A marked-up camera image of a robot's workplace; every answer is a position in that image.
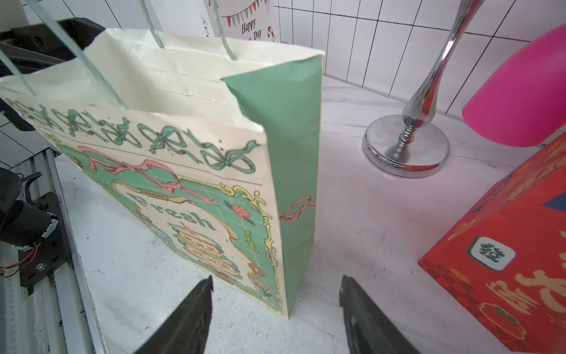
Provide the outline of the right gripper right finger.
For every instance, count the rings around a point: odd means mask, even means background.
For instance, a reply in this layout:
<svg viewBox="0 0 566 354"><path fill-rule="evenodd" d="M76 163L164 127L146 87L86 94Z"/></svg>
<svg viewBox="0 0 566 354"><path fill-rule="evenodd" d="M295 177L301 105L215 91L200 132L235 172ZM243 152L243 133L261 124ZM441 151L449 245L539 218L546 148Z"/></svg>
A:
<svg viewBox="0 0 566 354"><path fill-rule="evenodd" d="M339 303L350 353L419 353L354 278L342 277Z"/></svg>

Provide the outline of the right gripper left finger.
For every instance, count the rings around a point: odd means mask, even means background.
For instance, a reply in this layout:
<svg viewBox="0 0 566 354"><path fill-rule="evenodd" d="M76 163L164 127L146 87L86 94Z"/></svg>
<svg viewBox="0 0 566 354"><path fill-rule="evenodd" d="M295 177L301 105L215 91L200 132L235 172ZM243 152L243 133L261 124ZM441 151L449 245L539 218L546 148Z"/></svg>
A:
<svg viewBox="0 0 566 354"><path fill-rule="evenodd" d="M200 281L136 354L204 353L212 320L213 280Z"/></svg>

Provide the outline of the green Fresh paper bag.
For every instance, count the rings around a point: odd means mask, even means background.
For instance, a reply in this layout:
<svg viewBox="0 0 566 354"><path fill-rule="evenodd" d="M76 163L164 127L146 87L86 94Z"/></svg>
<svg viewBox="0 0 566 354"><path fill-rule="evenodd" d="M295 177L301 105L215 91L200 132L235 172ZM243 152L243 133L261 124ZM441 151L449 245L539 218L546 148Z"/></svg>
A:
<svg viewBox="0 0 566 354"><path fill-rule="evenodd" d="M1 98L175 254L289 317L312 250L324 53L106 29Z"/></svg>

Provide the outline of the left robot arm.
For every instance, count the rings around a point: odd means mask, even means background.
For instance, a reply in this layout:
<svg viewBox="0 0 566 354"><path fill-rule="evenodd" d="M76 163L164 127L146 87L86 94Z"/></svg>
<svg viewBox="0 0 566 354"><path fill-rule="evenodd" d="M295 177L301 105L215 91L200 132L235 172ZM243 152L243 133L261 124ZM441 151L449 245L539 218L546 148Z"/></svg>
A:
<svg viewBox="0 0 566 354"><path fill-rule="evenodd" d="M104 26L85 18L63 19L58 23L82 50L105 30ZM23 74L38 72L75 58L45 24L31 24L2 32L1 50ZM1 138L13 140L31 154L49 146L35 128L4 101L1 101L1 115Z"/></svg>

